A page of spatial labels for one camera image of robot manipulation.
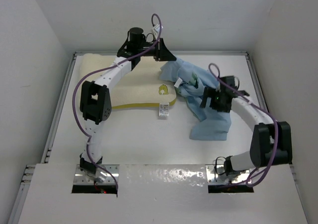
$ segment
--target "crumpled blue garment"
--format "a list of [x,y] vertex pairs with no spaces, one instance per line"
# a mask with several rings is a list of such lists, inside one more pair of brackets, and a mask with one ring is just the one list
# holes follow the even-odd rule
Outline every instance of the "crumpled blue garment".
[[172,82],[176,82],[178,78],[182,79],[176,92],[186,99],[188,107],[200,121],[192,128],[190,139],[201,141],[225,141],[227,139],[231,126],[230,114],[217,112],[209,107],[210,98],[207,100],[206,107],[200,108],[204,87],[215,88],[219,85],[209,71],[177,58],[176,61],[167,62],[161,67],[159,78]]

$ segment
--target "gray wall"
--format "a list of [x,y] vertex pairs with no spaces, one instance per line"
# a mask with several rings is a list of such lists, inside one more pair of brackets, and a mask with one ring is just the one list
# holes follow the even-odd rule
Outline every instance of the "gray wall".
[[256,42],[274,0],[36,0],[68,51],[113,50],[133,26],[164,23],[172,50],[246,50]]
[[0,0],[0,223],[41,160],[68,56],[35,0]]
[[276,0],[253,53],[270,111],[292,126],[293,163],[313,224],[318,223],[317,10],[318,0]]

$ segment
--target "yellow logo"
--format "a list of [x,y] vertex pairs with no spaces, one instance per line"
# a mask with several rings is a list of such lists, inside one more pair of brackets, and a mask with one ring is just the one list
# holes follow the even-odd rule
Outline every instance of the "yellow logo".
[[169,94],[168,87],[166,85],[162,84],[159,87],[159,95],[167,95],[167,94]]

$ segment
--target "white table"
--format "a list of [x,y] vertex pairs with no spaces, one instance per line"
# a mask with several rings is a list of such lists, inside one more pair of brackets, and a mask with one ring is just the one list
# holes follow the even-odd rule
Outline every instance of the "white table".
[[[257,101],[244,55],[179,57],[205,69],[210,62],[218,64],[222,76],[238,76],[240,89]],[[307,223],[288,165],[272,167],[254,193],[208,194],[204,164],[248,150],[252,132],[232,112],[227,141],[190,140],[198,120],[180,97],[167,120],[159,119],[154,108],[113,110],[105,125],[102,152],[103,163],[120,165],[118,198],[72,194],[84,145],[71,106],[80,62],[78,55],[49,162],[36,165],[20,224]]]

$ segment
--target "purple cable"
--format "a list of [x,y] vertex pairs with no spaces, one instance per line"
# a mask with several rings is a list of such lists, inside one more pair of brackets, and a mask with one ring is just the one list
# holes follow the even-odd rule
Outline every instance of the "purple cable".
[[129,61],[129,60],[132,60],[134,58],[137,58],[137,57],[140,57],[142,56],[143,54],[147,53],[148,51],[150,51],[159,41],[160,39],[160,36],[161,36],[161,28],[162,28],[162,23],[161,23],[161,20],[159,18],[159,16],[157,14],[152,14],[151,16],[151,21],[152,21],[152,24],[154,26],[154,17],[157,17],[158,19],[158,22],[159,22],[159,34],[158,34],[158,38],[154,41],[154,43],[149,47],[147,48],[146,50],[144,50],[143,52],[137,54],[137,55],[134,55],[134,56],[131,56],[130,58],[127,58],[127,59],[124,59],[122,61],[120,61],[118,64],[116,65],[113,65],[113,66],[110,66],[108,68],[104,68],[104,69],[99,69],[99,70],[96,70],[96,71],[93,71],[93,72],[90,72],[89,74],[86,74],[81,80],[79,80],[79,82],[77,83],[77,85],[75,86],[75,89],[74,89],[74,92],[73,92],[73,96],[72,96],[72,109],[73,109],[73,114],[74,114],[74,118],[75,118],[75,121],[76,121],[76,124],[77,126],[79,127],[80,131],[83,132],[84,135],[86,135],[88,137],[88,140],[87,140],[87,144],[86,144],[86,152],[87,152],[87,156],[89,158],[89,161],[96,167],[96,168],[100,168],[101,170],[105,171],[106,173],[108,173],[113,179],[114,179],[114,182],[116,184],[116,190],[118,190],[118,183],[117,183],[117,180],[115,179],[115,177],[104,167],[98,165],[96,162],[94,162],[94,160],[92,159],[92,157],[90,156],[89,152],[88,152],[88,147],[89,147],[89,142],[90,142],[90,139],[91,139],[91,135],[88,134],[84,129],[83,127],[80,125],[80,121],[79,121],[79,118],[78,118],[78,115],[76,113],[76,106],[75,106],[75,100],[76,100],[76,93],[79,89],[79,86],[81,85],[81,83],[86,79],[88,78],[90,75],[93,75],[93,74],[96,74],[96,73],[99,73],[99,72],[103,72],[103,71],[106,71],[106,70],[109,70],[109,69],[113,69],[115,67],[117,67],[118,65],[121,65],[122,63],[126,62],[126,61]]
[[[214,66],[216,67],[216,69],[218,70],[219,74],[218,76],[216,76],[213,72],[212,72],[212,69],[211,69],[211,66]],[[246,102],[249,102],[249,100],[244,97],[244,95],[242,93],[240,93],[239,91],[235,90],[233,87],[227,85],[225,82],[223,82],[221,79],[220,79],[220,69],[219,67],[214,64],[214,63],[210,63],[209,64],[209,70],[210,72],[212,73],[212,75],[218,80],[218,82],[220,84],[222,84],[223,86],[227,87],[228,89],[232,90],[233,92],[235,92],[237,95],[241,96]],[[236,183],[236,184],[230,184],[230,185],[226,185],[226,186],[222,186],[223,188],[225,187],[233,187],[233,186],[236,186],[238,184],[241,184],[241,183],[246,183],[247,187],[255,187],[256,185],[260,184],[260,182],[262,182],[264,180],[264,178],[266,177],[270,167],[272,166],[273,164],[273,161],[274,161],[274,158],[275,158],[275,154],[276,154],[276,151],[277,151],[277,143],[278,143],[278,124],[277,124],[277,121],[276,119],[267,111],[265,111],[264,109],[260,108],[259,106],[255,105],[254,103],[251,103],[251,106],[256,108],[257,110],[260,110],[261,112],[264,112],[266,115],[268,115],[272,120],[273,120],[273,123],[274,123],[274,130],[275,130],[275,135],[274,135],[274,147],[273,147],[273,152],[272,152],[272,155],[269,159],[269,162],[268,162],[268,165],[265,169],[263,169],[262,171],[260,171],[258,174],[252,176],[256,171],[257,171],[257,168],[254,169],[250,174],[249,176],[247,177],[247,180],[245,181],[242,181],[242,182],[239,182],[239,183]],[[260,175],[262,173],[262,176],[253,184],[249,184],[248,182],[252,179],[252,178],[255,178],[257,177],[258,175]]]

